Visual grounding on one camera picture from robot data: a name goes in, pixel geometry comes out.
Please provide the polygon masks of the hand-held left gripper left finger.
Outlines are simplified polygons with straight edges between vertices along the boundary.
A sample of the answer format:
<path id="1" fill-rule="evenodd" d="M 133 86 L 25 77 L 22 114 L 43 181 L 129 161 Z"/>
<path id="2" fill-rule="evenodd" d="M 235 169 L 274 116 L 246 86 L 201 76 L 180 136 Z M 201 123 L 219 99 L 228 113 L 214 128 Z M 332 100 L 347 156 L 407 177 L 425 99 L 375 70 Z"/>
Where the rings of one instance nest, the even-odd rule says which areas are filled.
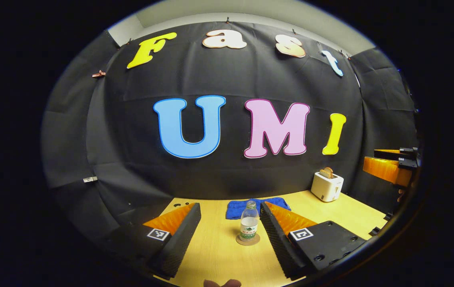
<path id="1" fill-rule="evenodd" d="M 107 251 L 143 275 L 174 278 L 201 220 L 189 203 L 145 223 L 119 227 L 107 236 Z"/>

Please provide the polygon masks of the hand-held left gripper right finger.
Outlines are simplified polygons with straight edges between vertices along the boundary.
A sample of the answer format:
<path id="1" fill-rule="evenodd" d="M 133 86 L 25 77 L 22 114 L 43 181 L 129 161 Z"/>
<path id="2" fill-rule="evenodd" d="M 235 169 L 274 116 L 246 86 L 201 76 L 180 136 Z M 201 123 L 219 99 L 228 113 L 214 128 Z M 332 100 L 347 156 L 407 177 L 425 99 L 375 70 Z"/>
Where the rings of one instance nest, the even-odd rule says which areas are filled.
<path id="1" fill-rule="evenodd" d="M 366 242 L 332 220 L 315 223 L 268 201 L 260 210 L 280 267 L 292 280 L 333 265 Z"/>

